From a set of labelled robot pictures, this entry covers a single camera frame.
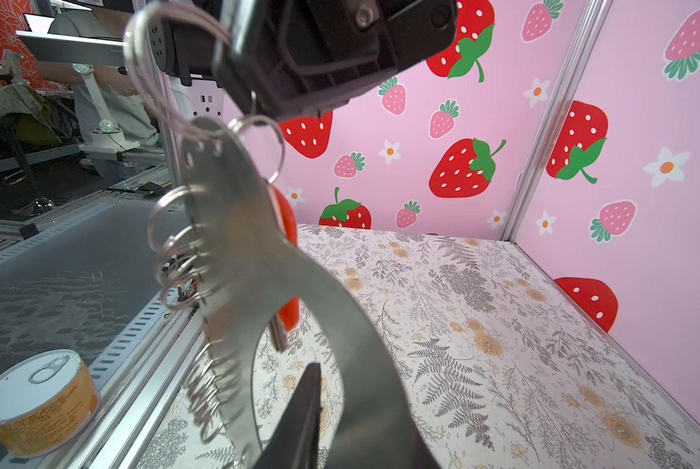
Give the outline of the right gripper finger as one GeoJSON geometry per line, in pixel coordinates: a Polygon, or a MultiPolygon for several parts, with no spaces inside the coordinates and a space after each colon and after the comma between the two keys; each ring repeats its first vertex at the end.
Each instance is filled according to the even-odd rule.
{"type": "Polygon", "coordinates": [[[309,363],[254,469],[318,468],[321,378],[321,366],[309,363]]]}

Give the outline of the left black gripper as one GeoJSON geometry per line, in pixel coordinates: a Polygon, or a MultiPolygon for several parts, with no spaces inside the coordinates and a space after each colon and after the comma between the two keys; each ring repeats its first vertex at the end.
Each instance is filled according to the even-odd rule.
{"type": "Polygon", "coordinates": [[[150,24],[158,68],[224,89],[243,112],[320,117],[455,42],[453,1],[197,1],[230,38],[170,16],[150,24]]]}

